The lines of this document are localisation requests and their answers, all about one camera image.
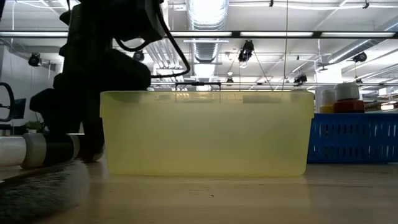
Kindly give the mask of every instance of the blue basket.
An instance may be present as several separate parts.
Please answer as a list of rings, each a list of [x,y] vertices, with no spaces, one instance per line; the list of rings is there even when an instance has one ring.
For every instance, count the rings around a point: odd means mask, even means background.
[[[316,114],[308,163],[398,162],[398,114]]]

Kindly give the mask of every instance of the wooden table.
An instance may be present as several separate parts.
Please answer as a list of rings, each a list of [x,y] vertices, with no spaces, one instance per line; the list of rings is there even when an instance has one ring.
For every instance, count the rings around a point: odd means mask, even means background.
[[[89,170],[89,198],[41,223],[398,223],[398,165],[309,165],[302,177],[261,179]]]

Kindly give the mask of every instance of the yellow plastic container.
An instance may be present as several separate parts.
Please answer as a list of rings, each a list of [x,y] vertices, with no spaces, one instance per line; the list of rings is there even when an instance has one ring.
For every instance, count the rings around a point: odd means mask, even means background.
[[[101,94],[112,174],[264,177],[305,172],[313,94]]]
[[[320,107],[320,113],[334,113],[335,106],[334,105],[322,105]]]

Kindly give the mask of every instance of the white wall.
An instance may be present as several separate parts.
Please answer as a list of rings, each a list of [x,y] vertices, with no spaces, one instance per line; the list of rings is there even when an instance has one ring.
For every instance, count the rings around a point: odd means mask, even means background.
[[[13,92],[15,99],[26,98],[26,108],[24,119],[16,119],[13,121],[14,126],[20,126],[28,121],[36,121],[36,116],[29,109],[30,98],[38,92],[52,88],[54,76],[57,74],[44,67],[31,67],[26,59],[11,54],[8,48],[0,46],[0,55],[2,55],[0,82],[8,83]],[[9,104],[4,88],[0,90],[0,103]],[[1,118],[5,118],[8,111],[0,110]]]

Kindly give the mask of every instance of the ventilation duct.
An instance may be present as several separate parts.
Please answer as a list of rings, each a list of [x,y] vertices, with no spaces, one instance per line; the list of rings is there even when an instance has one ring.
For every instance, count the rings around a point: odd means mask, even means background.
[[[223,30],[228,14],[228,0],[186,0],[190,30]],[[194,62],[214,62],[220,50],[219,43],[194,43]],[[214,65],[194,65],[195,75],[212,76]]]
[[[397,32],[398,31],[398,16],[390,20],[389,22],[383,24],[382,26],[378,27],[376,30],[378,31],[391,31]],[[361,52],[364,52],[371,47],[384,42],[385,39],[371,39],[371,40],[357,40],[352,44],[344,47],[343,49],[333,53],[328,58],[329,63],[340,63],[344,60],[354,57]]]

